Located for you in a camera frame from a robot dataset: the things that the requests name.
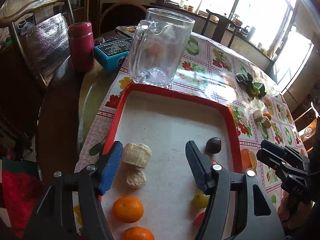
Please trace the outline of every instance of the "tablecloth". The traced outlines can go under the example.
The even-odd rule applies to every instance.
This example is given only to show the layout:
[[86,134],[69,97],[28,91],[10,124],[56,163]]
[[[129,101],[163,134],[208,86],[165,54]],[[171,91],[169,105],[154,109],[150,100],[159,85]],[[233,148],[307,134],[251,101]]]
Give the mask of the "tablecloth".
[[[277,91],[272,79],[232,49],[196,33],[191,34],[189,42],[196,44],[196,48],[190,50],[187,47],[185,50],[169,89],[207,98],[229,107],[238,132],[243,167],[256,171],[271,201],[278,208],[283,196],[281,181],[274,170],[255,157],[261,141],[267,139],[281,146],[288,145],[307,155],[282,94]],[[236,73],[250,73],[254,82],[265,85],[266,96],[261,100],[251,100],[245,87],[236,81]],[[89,150],[106,137],[122,91],[132,82],[128,61],[125,60],[95,116],[75,172],[97,161],[98,155],[90,156]],[[271,114],[270,129],[254,121],[253,111],[257,109]],[[73,194],[73,201],[77,228],[81,233],[83,228],[76,193]]]

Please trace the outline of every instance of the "metal bolt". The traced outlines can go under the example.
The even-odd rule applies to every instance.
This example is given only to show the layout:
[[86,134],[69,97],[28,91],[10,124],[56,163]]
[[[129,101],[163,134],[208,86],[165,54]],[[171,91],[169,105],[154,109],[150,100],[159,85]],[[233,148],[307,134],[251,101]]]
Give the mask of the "metal bolt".
[[247,170],[247,175],[250,177],[254,177],[256,173],[253,170]]
[[60,177],[62,175],[62,172],[61,171],[56,171],[54,174],[53,174],[53,176],[55,177],[55,178],[58,178],[58,177]]
[[219,165],[219,164],[214,164],[214,165],[212,165],[212,168],[213,168],[214,170],[216,170],[216,171],[220,171],[220,170],[222,169],[222,166]]
[[89,164],[87,166],[87,171],[94,171],[95,168],[96,168],[96,166],[94,164]]

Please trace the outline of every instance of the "glass mug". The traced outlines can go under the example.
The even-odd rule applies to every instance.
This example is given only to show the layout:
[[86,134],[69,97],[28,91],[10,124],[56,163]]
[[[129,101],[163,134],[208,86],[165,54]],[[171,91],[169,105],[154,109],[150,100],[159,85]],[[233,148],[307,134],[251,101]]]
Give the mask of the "glass mug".
[[149,8],[140,21],[129,51],[130,76],[136,83],[168,87],[177,71],[195,20]]

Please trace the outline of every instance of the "thermos lid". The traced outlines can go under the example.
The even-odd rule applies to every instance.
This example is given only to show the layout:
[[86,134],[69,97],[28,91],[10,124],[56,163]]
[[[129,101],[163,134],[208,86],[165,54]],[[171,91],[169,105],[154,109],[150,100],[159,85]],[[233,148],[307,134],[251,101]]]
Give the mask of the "thermos lid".
[[68,34],[70,38],[79,38],[84,35],[92,33],[91,22],[81,22],[71,24],[68,28]]

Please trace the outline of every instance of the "glass mug handle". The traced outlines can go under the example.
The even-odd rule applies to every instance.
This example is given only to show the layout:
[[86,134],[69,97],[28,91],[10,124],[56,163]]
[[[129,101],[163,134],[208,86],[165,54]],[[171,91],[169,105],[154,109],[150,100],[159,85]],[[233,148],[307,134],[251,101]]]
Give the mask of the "glass mug handle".
[[129,72],[133,80],[143,83],[149,76],[146,69],[139,69],[139,62],[143,45],[150,32],[158,31],[158,23],[155,21],[141,20],[134,32],[129,52]]

